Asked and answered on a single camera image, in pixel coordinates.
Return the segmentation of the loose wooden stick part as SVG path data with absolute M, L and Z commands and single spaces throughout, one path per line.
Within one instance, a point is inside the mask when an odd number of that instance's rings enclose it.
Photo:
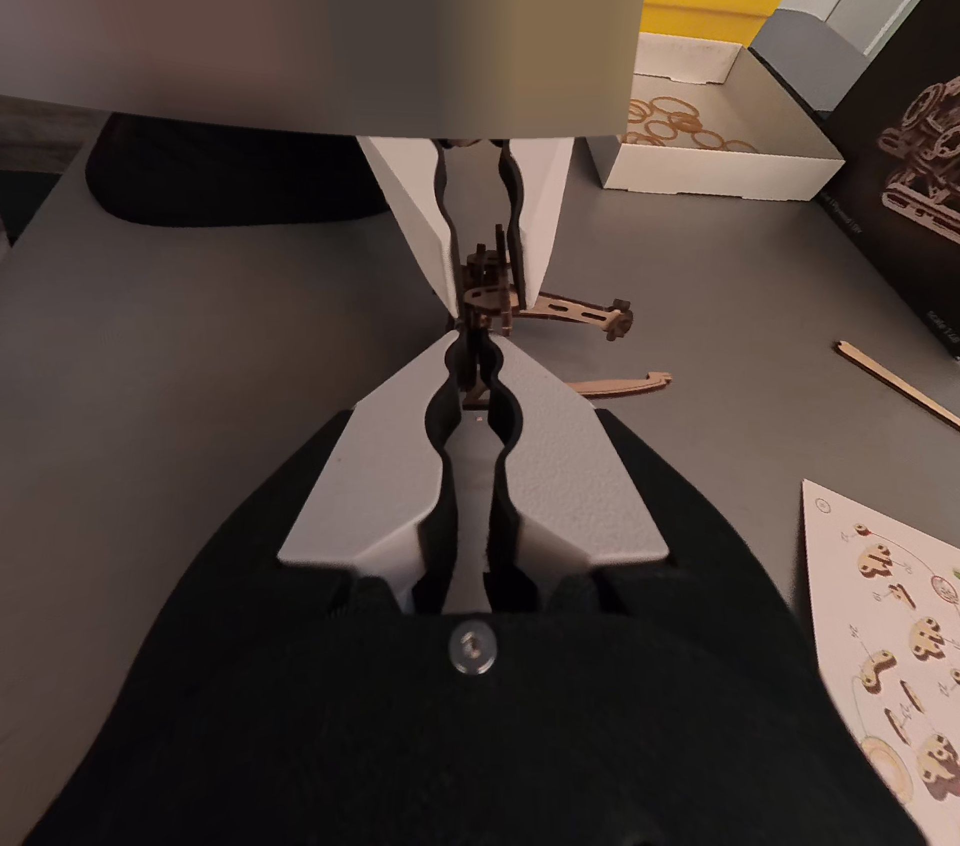
M 956 432 L 959 431 L 959 416 L 942 406 L 931 397 L 927 396 L 916 386 L 907 383 L 906 380 L 873 358 L 869 357 L 859 348 L 855 347 L 846 340 L 837 340 L 832 346 L 834 351 L 846 361 L 856 365 L 858 368 L 868 373 L 882 384 L 893 389 L 899 395 L 905 397 L 914 405 L 922 408 L 930 415 L 935 416 L 940 421 L 950 426 Z

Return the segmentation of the white cardboard box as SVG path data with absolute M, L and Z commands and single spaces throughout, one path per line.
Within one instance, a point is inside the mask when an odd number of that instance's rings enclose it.
M 818 120 L 749 48 L 644 32 L 637 43 L 630 99 L 678 96 L 699 108 L 707 128 L 759 153 L 620 144 L 627 112 L 618 133 L 586 140 L 604 188 L 806 201 L 845 164 Z

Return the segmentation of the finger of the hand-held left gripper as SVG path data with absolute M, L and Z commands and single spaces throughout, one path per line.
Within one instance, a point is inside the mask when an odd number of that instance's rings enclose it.
M 357 142 L 429 286 L 459 317 L 460 259 L 445 208 L 444 148 L 426 138 L 359 136 Z
M 519 307 L 533 308 L 553 253 L 573 137 L 503 142 L 498 168 L 510 199 L 506 243 Z

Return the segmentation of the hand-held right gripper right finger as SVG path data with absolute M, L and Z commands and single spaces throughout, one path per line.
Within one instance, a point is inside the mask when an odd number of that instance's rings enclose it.
M 598 568 L 665 561 L 666 540 L 596 408 L 510 339 L 491 343 L 493 378 L 520 411 L 503 456 L 518 515 L 513 563 L 537 588 L 555 588 Z

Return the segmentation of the black cardboard box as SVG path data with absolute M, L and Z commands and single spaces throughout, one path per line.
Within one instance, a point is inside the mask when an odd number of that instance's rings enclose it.
M 958 360 L 959 0 L 918 0 L 824 124 L 824 210 Z

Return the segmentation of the pale grey container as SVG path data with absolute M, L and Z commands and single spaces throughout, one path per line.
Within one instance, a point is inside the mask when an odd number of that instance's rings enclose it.
M 750 51 L 798 100 L 828 116 L 869 59 L 841 34 L 810 13 L 777 9 L 753 38 Z

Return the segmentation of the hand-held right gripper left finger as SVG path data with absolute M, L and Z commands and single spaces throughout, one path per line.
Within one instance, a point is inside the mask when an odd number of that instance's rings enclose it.
M 383 579 L 402 607 L 443 605 L 457 557 L 446 444 L 460 423 L 446 333 L 352 410 L 277 554 Z

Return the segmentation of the wooden crossbow model assembly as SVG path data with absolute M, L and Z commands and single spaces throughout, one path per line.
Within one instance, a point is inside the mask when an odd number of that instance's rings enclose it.
M 495 328 L 510 336 L 515 319 L 554 320 L 591 325 L 600 329 L 606 340 L 613 342 L 626 336 L 634 321 L 629 301 L 615 299 L 612 305 L 590 302 L 542 292 L 530 309 L 522 309 L 519 289 L 513 281 L 507 240 L 502 225 L 495 228 L 495 248 L 478 243 L 474 253 L 462 266 L 462 325 L 467 334 Z M 479 377 L 478 354 L 467 355 L 464 365 L 457 367 L 458 383 L 463 392 L 462 406 L 467 410 L 489 408 L 489 390 Z M 638 380 L 605 380 L 567 383 L 566 385 L 590 400 L 608 400 L 640 396 L 665 389 L 673 382 L 671 374 L 651 372 Z

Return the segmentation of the pile of rubber bands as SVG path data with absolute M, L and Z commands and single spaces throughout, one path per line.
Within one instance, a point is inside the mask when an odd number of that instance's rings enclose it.
M 709 129 L 693 103 L 678 96 L 632 97 L 627 130 L 617 135 L 620 144 L 675 147 L 731 153 L 760 151 L 741 138 L 728 138 Z

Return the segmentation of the illustrated instruction booklet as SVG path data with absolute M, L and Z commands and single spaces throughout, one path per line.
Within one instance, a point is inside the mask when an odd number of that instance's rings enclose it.
M 959 550 L 811 480 L 801 502 L 823 683 L 928 844 L 959 842 Z

